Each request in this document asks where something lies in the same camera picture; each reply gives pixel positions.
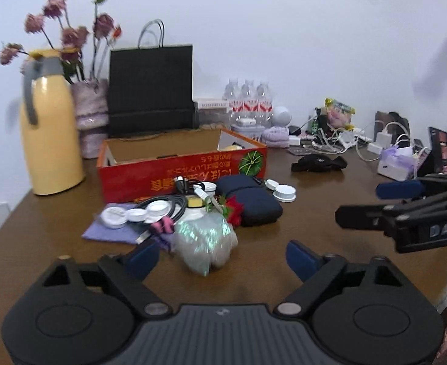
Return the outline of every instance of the white sphere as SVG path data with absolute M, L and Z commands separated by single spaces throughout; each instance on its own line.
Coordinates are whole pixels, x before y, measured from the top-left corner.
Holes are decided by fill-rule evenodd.
M 291 112 L 286 107 L 277 106 L 273 108 L 273 126 L 286 127 L 291 122 Z

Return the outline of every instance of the navy fabric case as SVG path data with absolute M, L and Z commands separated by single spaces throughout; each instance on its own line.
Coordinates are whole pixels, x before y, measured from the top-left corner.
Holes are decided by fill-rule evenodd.
M 224 176 L 216 184 L 217 195 L 224 195 L 227 199 L 235 196 L 237 202 L 244 205 L 242 226 L 257 226 L 276 222 L 283 214 L 283 209 L 278 201 L 253 177 L 244 174 Z

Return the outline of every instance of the black eye mask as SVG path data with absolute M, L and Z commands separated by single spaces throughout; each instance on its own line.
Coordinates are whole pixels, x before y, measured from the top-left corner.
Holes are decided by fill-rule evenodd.
M 326 155 L 305 155 L 297 163 L 291 165 L 291 171 L 314 171 L 318 173 L 342 170 L 347 167 L 347 162 L 341 156 L 330 159 Z

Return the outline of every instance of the black paper bag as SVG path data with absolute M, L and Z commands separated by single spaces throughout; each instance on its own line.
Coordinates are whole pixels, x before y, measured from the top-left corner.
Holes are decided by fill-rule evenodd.
M 194 128 L 192 80 L 191 45 L 112 51 L 108 135 Z

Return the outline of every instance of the thermos handle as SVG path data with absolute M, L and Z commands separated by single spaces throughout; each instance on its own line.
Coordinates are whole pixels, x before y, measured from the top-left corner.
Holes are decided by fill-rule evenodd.
M 42 63 L 34 60 L 28 64 L 24 73 L 24 104 L 26 107 L 27 120 L 31 125 L 37 125 L 37 113 L 33 101 L 33 81 L 40 77 Z

